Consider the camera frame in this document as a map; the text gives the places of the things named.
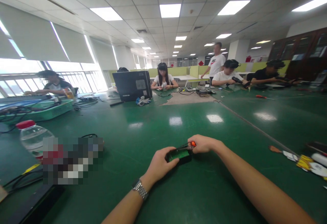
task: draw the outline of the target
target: red bottle cap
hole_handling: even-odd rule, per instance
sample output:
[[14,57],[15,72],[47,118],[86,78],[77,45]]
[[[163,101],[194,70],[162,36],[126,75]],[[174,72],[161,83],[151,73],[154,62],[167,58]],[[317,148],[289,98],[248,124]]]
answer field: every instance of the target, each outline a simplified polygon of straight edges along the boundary
[[35,125],[35,122],[33,120],[26,120],[26,121],[16,124],[16,127],[18,129],[26,129],[26,128],[32,127],[34,125]]

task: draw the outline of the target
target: hand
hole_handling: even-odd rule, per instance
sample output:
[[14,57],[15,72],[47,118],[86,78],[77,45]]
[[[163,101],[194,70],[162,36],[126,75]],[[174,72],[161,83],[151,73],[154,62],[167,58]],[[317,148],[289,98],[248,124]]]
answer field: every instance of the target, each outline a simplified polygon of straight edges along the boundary
[[156,151],[154,154],[152,161],[150,163],[149,168],[147,169],[146,173],[144,174],[143,178],[147,180],[149,185],[153,185],[158,180],[163,178],[171,169],[173,169],[179,159],[174,159],[171,162],[167,163],[165,160],[165,156],[171,150],[176,149],[175,147],[166,147],[161,150]]
[[191,145],[191,142],[196,143],[196,147],[193,148],[193,153],[207,153],[219,146],[224,145],[221,141],[206,137],[203,135],[194,135],[187,140],[188,144]]
[[235,84],[236,82],[233,79],[229,79],[229,80],[227,80],[227,83],[228,84]]

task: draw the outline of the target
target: gloves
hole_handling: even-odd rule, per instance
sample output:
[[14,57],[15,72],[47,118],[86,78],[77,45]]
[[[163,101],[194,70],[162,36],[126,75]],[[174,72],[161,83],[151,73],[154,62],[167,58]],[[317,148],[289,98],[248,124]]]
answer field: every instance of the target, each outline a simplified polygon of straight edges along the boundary
[[141,98],[138,97],[136,99],[136,104],[139,105],[140,107],[144,106],[144,104],[148,104],[150,102],[151,102],[150,99],[149,98],[145,99],[144,96],[141,96]]

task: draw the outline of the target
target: wristwatch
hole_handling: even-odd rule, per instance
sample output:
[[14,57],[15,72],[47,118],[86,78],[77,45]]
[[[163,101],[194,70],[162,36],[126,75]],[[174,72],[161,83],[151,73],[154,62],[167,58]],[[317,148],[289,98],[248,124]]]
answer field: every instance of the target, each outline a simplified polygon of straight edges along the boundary
[[141,195],[141,197],[143,198],[143,200],[145,201],[147,196],[149,195],[147,193],[147,191],[143,188],[142,186],[142,182],[140,179],[137,179],[133,184],[132,184],[132,187],[133,187],[133,191],[138,191],[139,194]]

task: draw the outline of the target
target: green tabletop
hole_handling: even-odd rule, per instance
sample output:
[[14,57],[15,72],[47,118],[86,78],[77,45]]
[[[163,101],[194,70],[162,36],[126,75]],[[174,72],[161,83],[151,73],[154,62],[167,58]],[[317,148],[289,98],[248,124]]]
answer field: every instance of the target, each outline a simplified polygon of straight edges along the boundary
[[[255,95],[275,98],[261,100]],[[326,96],[295,90],[217,92],[217,99],[300,154],[308,141],[320,140],[327,118]],[[96,133],[105,141],[103,163],[81,185],[66,191],[43,223],[100,223],[147,169],[155,151],[180,146],[193,134],[222,140],[284,190],[318,223],[326,218],[326,182],[268,149],[268,137],[217,102],[158,106],[169,97],[154,96],[143,107],[99,102],[37,123],[59,138]],[[19,133],[0,135],[0,179],[5,184],[35,163],[21,146]],[[0,203],[0,223],[39,187],[20,190]],[[195,155],[151,190],[136,223],[263,223],[232,176],[213,153]]]

